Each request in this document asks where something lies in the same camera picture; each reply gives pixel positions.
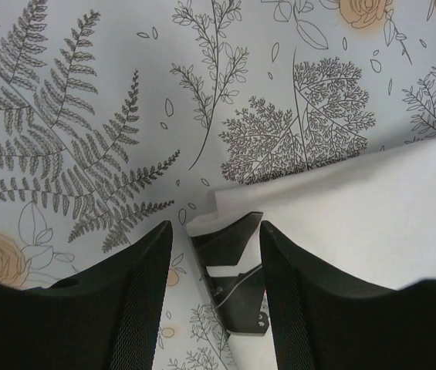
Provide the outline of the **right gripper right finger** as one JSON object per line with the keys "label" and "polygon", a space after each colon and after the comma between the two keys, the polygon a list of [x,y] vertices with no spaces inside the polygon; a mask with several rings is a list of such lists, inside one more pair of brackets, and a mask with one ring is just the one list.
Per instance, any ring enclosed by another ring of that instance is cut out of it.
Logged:
{"label": "right gripper right finger", "polygon": [[259,231],[280,369],[436,369],[436,279],[392,290]]}

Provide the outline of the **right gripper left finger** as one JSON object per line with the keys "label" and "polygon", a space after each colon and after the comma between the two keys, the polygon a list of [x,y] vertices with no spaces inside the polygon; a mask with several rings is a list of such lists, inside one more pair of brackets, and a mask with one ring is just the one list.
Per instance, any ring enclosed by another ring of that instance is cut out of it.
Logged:
{"label": "right gripper left finger", "polygon": [[154,362],[173,229],[49,288],[0,284],[0,369],[149,369]]}

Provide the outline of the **white t shirt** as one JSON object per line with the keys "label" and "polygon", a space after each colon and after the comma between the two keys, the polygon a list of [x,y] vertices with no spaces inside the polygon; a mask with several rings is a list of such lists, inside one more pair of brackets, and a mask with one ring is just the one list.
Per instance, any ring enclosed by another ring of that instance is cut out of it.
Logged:
{"label": "white t shirt", "polygon": [[436,279],[436,139],[365,154],[267,183],[221,190],[187,225],[240,369],[276,363],[259,231],[392,290]]}

